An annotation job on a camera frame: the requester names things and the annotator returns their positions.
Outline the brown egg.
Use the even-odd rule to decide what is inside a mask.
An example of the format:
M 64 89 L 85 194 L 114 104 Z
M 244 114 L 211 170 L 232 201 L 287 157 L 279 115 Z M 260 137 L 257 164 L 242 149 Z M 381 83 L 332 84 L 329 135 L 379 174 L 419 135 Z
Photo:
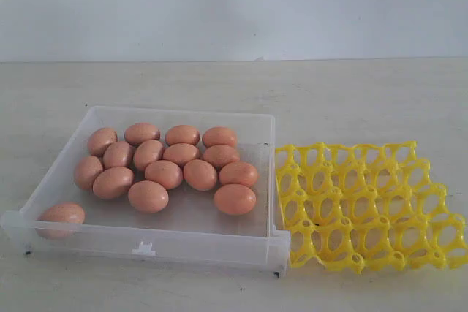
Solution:
M 129 167 L 132 163 L 135 148 L 126 141 L 110 144 L 106 149 L 102 161 L 105 169 L 112 167 Z
M 125 130 L 124 139 L 137 147 L 147 140 L 159 140 L 160 130 L 151 123 L 135 123 Z
M 246 187 L 253 187 L 257 179 L 258 171 L 256 167 L 244 161 L 226 164 L 219 172 L 219 182 L 222 185 L 241 184 Z
M 165 142 L 167 145 L 175 145 L 179 143 L 186 143 L 196 145 L 200 141 L 200 133 L 190 125 L 177 125 L 172 127 L 165 134 Z
M 92 191 L 100 199 L 117 199 L 128 192 L 134 178 L 134 173 L 130 168 L 111 167 L 98 175 Z
M 183 168 L 191 160 L 200 158 L 199 149 L 188 143 L 176 143 L 165 149 L 162 158 Z
M 85 156 L 75 166 L 74 182 L 82 190 L 92 190 L 94 181 L 104 171 L 101 160 L 96 156 Z
M 116 131 L 110 127 L 96 130 L 88 139 L 87 149 L 90 155 L 101 157 L 107 148 L 118 141 Z
M 166 190 L 175 189 L 184 179 L 181 168 L 167 160 L 158 160 L 150 163 L 144 171 L 146 180 L 159 183 Z
M 144 171 L 150 163 L 160 160 L 163 153 L 164 145 L 160 141 L 146 140 L 135 150 L 134 166 L 137 170 Z
M 157 213 L 169 203 L 166 189 L 159 183 L 143 180 L 133 184 L 128 191 L 130 205 L 143 213 Z
M 256 202 L 256 194 L 241 184 L 224 185 L 214 194 L 214 204 L 217 209 L 231 216 L 240 216 L 250 212 Z
M 234 147 L 229 145 L 213 145 L 205 150 L 201 159 L 219 171 L 227 164 L 240 161 L 241 157 Z
M 225 126 L 215 126 L 208 129 L 202 137 L 206 148 L 214 145 L 228 145 L 235 148 L 238 143 L 237 134 L 234 130 Z
M 184 180 L 195 190 L 209 191 L 217 183 L 217 172 L 208 162 L 194 159 L 184 166 Z

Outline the yellow plastic egg rack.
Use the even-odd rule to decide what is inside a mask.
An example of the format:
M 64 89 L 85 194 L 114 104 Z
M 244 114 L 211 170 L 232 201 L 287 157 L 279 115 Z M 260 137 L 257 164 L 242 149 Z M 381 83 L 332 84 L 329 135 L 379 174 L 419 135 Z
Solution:
M 397 270 L 467 263 L 465 218 L 414 141 L 276 149 L 276 185 L 290 265 Z

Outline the clear plastic tray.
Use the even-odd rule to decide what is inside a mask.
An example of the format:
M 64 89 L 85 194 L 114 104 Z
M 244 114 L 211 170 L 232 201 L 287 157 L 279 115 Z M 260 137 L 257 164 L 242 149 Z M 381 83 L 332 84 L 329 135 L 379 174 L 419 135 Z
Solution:
M 73 170 L 86 155 L 89 136 L 102 127 L 119 134 L 138 122 L 162 132 L 186 124 L 204 132 L 226 126 L 238 136 L 241 158 L 259 173 L 257 204 L 244 216 L 229 216 L 213 204 L 213 194 L 183 184 L 170 193 L 169 205 L 153 215 L 137 212 L 126 197 L 100 200 L 79 189 Z M 1 227 L 22 252 L 67 252 L 187 265 L 216 265 L 241 270 L 287 271 L 290 234 L 276 228 L 275 120 L 272 115 L 156 110 L 95 106 L 88 110 L 26 204 L 1 216 Z M 48 208 L 79 204 L 82 224 L 38 221 Z M 38 229 L 73 231 L 64 239 L 40 237 Z

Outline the brown egg front left corner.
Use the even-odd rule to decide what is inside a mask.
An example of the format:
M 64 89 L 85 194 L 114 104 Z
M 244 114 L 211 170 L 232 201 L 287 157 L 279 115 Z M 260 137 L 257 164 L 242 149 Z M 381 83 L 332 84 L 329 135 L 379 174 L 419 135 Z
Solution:
M 68 224 L 82 224 L 85 221 L 86 213 L 84 209 L 74 202 L 64 202 L 48 208 L 43 212 L 38 221 L 59 222 Z M 52 240 L 64 239 L 69 237 L 73 231 L 38 229 L 37 234 L 40 237 Z

